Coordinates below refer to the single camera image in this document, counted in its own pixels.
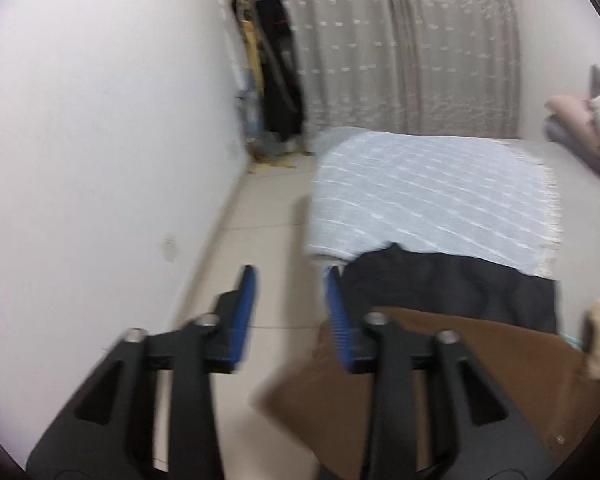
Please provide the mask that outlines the brown coat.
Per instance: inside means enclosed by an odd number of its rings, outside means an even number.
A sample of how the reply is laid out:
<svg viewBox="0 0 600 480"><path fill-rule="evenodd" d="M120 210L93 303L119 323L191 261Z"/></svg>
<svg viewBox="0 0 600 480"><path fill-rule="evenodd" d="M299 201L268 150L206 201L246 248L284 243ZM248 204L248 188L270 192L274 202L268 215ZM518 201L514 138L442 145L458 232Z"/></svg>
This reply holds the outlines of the brown coat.
<svg viewBox="0 0 600 480"><path fill-rule="evenodd" d="M557 335L485 320L382 308L404 330L433 335L455 330L505 389L562 463L600 414L600 380L588 376L585 355ZM258 401L261 414L304 444L327 470L355 479L362 468L372 381L338 363L329 326L312 356L274 378Z"/></svg>

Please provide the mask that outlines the dark hanging clothes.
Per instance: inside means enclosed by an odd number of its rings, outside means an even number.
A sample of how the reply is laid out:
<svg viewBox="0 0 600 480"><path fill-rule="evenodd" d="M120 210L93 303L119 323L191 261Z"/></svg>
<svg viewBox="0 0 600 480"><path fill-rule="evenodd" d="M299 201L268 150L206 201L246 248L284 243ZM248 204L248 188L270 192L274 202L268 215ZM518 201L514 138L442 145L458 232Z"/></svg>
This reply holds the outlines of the dark hanging clothes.
<svg viewBox="0 0 600 480"><path fill-rule="evenodd" d="M249 0L263 77L265 130L286 143L303 134L304 103L294 34L282 0Z"/></svg>

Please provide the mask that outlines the black garment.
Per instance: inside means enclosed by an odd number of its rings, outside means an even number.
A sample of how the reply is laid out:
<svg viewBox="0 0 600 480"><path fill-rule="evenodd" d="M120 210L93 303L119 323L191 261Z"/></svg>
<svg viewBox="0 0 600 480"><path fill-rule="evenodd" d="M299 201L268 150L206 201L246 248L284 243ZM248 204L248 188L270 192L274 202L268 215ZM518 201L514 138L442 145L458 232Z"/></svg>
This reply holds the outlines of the black garment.
<svg viewBox="0 0 600 480"><path fill-rule="evenodd" d="M372 307L455 315L558 333L556 282L480 258L393 243L349 262L342 284Z"/></svg>

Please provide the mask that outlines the light blue striped blanket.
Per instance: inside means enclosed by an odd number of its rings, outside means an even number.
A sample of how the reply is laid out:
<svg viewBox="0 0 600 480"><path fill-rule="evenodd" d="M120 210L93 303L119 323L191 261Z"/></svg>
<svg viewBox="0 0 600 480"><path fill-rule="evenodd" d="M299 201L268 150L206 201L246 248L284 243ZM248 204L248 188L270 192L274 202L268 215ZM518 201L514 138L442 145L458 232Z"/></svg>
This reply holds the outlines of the light blue striped blanket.
<svg viewBox="0 0 600 480"><path fill-rule="evenodd" d="M548 278L561 236L553 171L517 141L348 131L317 157L306 234L316 260L396 243Z"/></svg>

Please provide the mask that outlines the wooden coat rack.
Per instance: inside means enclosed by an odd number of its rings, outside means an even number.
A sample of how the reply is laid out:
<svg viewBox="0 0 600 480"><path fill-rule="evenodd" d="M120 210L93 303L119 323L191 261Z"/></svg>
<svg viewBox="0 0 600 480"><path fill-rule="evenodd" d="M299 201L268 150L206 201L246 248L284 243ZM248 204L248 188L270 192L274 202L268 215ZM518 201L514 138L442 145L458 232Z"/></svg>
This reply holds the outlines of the wooden coat rack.
<svg viewBox="0 0 600 480"><path fill-rule="evenodd" d="M262 107L263 77L254 26L248 18L249 0L230 0L242 44L245 48L244 88L238 94L238 110L244 126L245 148L251 159L252 174L265 168L294 168L293 154L308 154L304 134L286 143L265 130Z"/></svg>

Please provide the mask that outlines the pink folded cloth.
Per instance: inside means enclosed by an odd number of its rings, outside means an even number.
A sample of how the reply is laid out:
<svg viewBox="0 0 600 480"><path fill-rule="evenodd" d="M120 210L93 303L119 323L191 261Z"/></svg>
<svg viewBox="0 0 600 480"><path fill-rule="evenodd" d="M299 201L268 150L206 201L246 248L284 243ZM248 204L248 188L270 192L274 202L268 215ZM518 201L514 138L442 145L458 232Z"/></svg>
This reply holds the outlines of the pink folded cloth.
<svg viewBox="0 0 600 480"><path fill-rule="evenodd" d="M600 156L600 134L594 125L588 98L550 96L545 103L550 119L562 128L562 136L585 153Z"/></svg>

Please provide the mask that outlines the grey patterned curtain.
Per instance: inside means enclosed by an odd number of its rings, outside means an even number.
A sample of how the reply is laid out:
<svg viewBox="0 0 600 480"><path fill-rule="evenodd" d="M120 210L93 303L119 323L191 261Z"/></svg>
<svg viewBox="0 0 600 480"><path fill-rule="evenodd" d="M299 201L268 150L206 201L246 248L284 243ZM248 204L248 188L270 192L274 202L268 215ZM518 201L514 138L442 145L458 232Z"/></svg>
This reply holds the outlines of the grey patterned curtain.
<svg viewBox="0 0 600 480"><path fill-rule="evenodd" d="M513 139L514 0L282 0L310 139L332 127Z"/></svg>

